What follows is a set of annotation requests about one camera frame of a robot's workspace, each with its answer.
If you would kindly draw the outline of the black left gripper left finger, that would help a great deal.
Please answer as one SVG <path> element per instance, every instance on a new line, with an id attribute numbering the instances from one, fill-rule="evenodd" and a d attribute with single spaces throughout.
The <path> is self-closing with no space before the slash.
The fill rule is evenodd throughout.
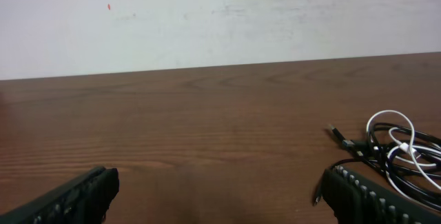
<path id="1" fill-rule="evenodd" d="M 119 192 L 116 168 L 96 167 L 1 215 L 2 223 L 102 224 Z"/>

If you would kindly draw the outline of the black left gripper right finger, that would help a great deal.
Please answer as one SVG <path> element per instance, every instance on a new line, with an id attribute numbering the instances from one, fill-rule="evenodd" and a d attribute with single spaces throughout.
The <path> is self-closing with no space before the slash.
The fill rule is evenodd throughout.
<path id="1" fill-rule="evenodd" d="M 321 197 L 339 224 L 440 224 L 440 215 L 341 165 L 323 172 Z"/>

